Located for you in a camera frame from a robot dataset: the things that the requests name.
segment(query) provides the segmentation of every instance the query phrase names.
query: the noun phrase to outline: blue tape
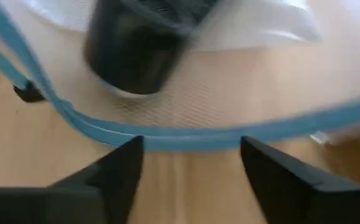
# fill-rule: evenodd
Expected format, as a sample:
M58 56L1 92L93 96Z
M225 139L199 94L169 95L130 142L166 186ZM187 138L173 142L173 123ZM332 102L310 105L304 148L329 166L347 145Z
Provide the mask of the blue tape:
M279 141L360 122L360 102L290 119L231 129L149 128L102 121L85 116L74 110L69 102L59 99L36 57L1 9L0 38L15 51L34 81L40 84L42 91L69 124L84 135L112 146L119 146L134 136L144 135L147 151L213 151L237 147L240 137L245 135L262 141ZM8 67L2 70L4 73L11 72Z
M3 54L0 53L0 70L5 71L4 74L10 79L12 84L14 84L16 87L24 90L28 79L19 72L12 63L7 60Z

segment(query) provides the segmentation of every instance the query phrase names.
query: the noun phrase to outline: clear plastic bag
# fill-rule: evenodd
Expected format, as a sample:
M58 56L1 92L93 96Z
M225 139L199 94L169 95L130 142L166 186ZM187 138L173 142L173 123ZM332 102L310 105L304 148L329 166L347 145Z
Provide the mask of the clear plastic bag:
M58 26L85 32L96 0L20 1ZM318 39L306 0L222 0L201 27L194 48L244 49Z
M18 1L0 3L33 56L2 22L1 37L67 121L98 141L116 145L141 134L159 149L211 150L236 146L241 135L277 141L360 122L360 8L349 1L311 2L323 43L188 52L162 92L141 101L113 95L88 69L84 33Z

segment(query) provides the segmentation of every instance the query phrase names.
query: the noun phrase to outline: black cylindrical object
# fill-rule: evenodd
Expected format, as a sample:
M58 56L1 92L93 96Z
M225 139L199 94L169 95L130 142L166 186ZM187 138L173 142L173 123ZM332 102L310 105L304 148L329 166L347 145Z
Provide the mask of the black cylindrical object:
M85 44L87 63L117 90L158 92L216 2L197 1L210 4L195 13L184 0L98 0Z

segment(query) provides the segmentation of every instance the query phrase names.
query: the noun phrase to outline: black clip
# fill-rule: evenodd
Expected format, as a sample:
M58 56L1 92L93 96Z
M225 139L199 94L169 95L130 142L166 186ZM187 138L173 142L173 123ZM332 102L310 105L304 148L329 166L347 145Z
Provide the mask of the black clip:
M360 224L360 184L248 137L241 157L270 224Z
M125 224L143 165L138 136L46 188L0 188L0 223Z
M33 85L32 82L27 83L25 90L14 86L14 92L16 92L20 99L22 99L26 103L37 103L45 100L44 96Z

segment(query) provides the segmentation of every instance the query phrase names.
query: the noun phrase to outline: wooden floor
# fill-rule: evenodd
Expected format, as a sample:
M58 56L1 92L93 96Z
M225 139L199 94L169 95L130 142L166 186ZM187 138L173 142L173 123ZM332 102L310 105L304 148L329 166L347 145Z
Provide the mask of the wooden floor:
M360 140L274 146L360 182ZM110 150L74 131L48 102L26 104L0 74L0 186L46 186ZM147 153L130 223L265 223L236 150Z

